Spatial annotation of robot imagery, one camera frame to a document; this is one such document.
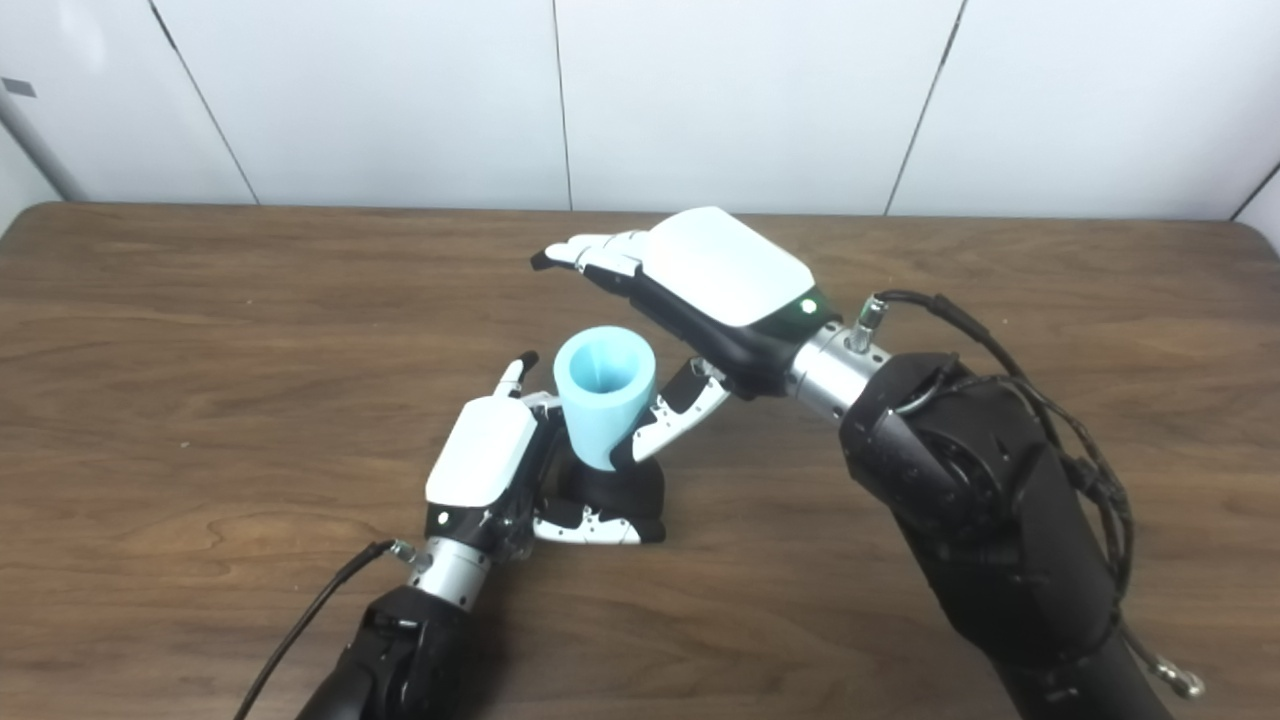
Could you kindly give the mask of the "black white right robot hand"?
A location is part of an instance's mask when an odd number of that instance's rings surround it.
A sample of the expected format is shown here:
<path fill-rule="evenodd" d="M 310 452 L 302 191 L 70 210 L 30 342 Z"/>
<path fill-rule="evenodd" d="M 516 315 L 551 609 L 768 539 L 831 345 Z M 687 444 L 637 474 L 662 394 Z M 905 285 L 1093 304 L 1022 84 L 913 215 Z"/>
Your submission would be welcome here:
<path fill-rule="evenodd" d="M 605 454 L 621 471 L 655 455 L 728 397 L 783 397 L 794 361 L 840 314 L 809 266 L 718 208 L 672 215 L 649 231 L 576 234 L 530 260 L 576 270 L 685 342 L 692 356 L 644 401 Z"/>

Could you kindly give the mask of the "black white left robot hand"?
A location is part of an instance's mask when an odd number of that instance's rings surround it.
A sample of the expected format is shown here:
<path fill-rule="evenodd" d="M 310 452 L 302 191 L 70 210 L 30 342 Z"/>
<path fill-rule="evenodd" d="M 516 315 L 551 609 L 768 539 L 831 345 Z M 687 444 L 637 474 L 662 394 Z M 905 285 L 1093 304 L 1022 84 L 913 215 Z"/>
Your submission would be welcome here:
<path fill-rule="evenodd" d="M 591 488 L 609 473 L 577 457 L 561 400 L 526 395 L 535 351 L 520 354 L 495 388 L 461 410 L 425 484 L 430 541 L 454 541 L 494 564 L 526 559 L 536 541 L 562 544 L 650 544 L 664 523 L 623 512 Z"/>

